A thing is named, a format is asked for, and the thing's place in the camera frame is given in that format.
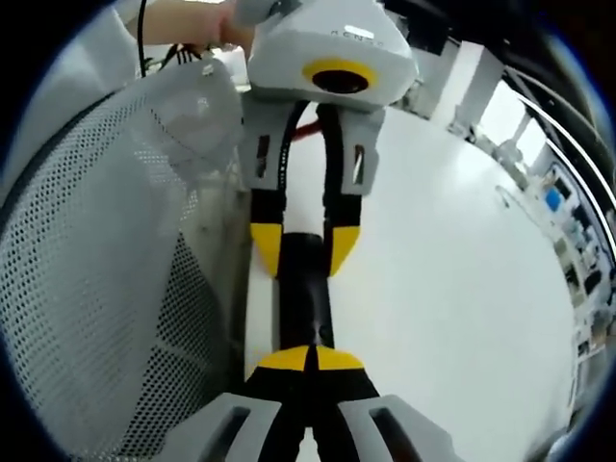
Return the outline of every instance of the red wire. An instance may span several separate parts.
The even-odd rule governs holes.
[[[306,125],[302,125],[301,127],[297,127],[295,129],[295,134],[293,135],[293,141],[295,142],[303,140],[304,138],[316,135],[320,131],[321,126],[319,125],[319,121],[315,120],[314,122],[310,122]]]

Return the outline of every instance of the window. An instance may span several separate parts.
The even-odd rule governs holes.
[[[531,119],[517,143],[527,166],[530,167],[535,163],[539,154],[541,154],[541,150],[546,145],[546,139],[546,134],[537,120]]]
[[[504,81],[500,81],[483,112],[479,129],[491,142],[500,145],[513,138],[525,113],[524,103]]]

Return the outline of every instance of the human hand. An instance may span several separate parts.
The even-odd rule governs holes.
[[[235,6],[235,0],[226,0],[218,4],[219,42],[240,46],[247,58],[250,56],[250,49],[252,48],[254,28],[243,27],[234,23]]]

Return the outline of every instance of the yellow lens ring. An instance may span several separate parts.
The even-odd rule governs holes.
[[[355,61],[342,60],[340,58],[325,58],[321,60],[315,60],[311,63],[305,65],[301,71],[304,78],[306,78],[309,82],[313,82],[315,75],[320,72],[331,71],[331,70],[343,70],[346,72],[351,72],[353,74],[357,74],[360,77],[363,77],[368,82],[368,88],[376,85],[376,72],[374,70],[362,63],[357,63]]]

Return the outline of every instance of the camera lens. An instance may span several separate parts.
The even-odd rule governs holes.
[[[336,94],[353,94],[368,88],[366,78],[348,70],[323,70],[317,72],[312,83],[323,91]]]

